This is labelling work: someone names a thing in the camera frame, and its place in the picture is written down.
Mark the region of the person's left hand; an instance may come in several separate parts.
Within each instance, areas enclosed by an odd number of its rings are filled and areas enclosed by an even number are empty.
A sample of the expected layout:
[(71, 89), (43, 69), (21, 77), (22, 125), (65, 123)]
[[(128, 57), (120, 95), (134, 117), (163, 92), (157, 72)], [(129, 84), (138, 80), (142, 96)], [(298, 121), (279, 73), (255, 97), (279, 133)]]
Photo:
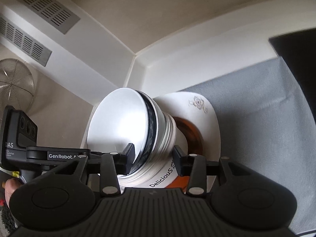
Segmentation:
[(9, 207), (10, 198), (12, 194), (21, 186), (22, 186), (22, 183), (17, 178), (8, 179), (3, 184), (5, 202), (8, 207)]

